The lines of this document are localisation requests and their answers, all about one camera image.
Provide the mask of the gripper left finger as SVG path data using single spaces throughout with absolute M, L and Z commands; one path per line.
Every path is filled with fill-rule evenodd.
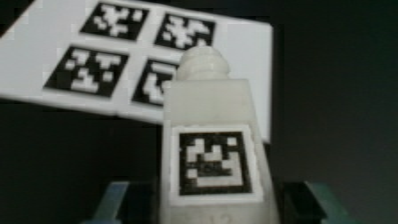
M 114 181 L 87 224 L 156 224 L 154 193 L 149 182 Z

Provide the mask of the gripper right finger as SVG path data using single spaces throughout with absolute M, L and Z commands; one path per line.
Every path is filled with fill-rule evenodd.
M 355 224 L 330 188 L 318 182 L 286 182 L 281 187 L 282 224 Z

